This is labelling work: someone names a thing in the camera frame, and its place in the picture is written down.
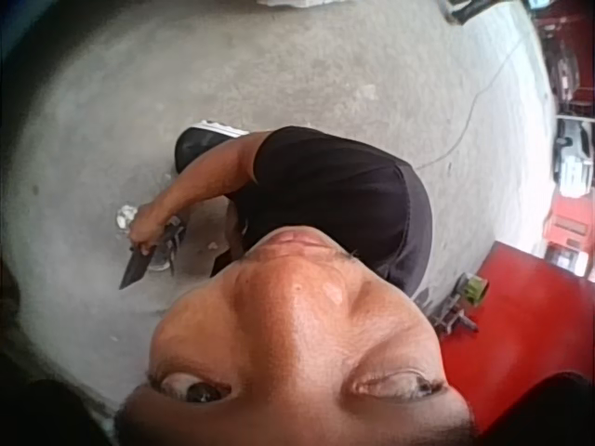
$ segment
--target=skin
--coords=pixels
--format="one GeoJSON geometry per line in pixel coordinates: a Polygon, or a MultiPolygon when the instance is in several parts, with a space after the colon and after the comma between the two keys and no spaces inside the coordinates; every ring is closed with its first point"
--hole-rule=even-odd
{"type": "MultiPolygon", "coordinates": [[[[192,194],[216,196],[195,190],[208,171],[195,163],[140,213],[133,243],[156,240],[192,194]]],[[[411,299],[308,227],[274,231],[179,299],[153,335],[149,376],[125,412],[164,444],[395,444],[469,419],[411,299]],[[196,382],[222,398],[189,402],[196,382]]]]}

